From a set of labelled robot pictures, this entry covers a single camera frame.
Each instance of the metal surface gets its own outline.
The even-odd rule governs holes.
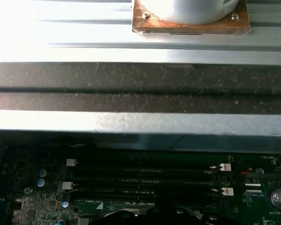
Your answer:
[[[229,14],[239,0],[142,0],[156,16],[173,23],[213,23]]]
[[[281,0],[248,0],[248,10],[245,36],[141,36],[130,0],[0,0],[0,61],[281,65]]]
[[[0,110],[0,130],[281,136],[281,115]]]

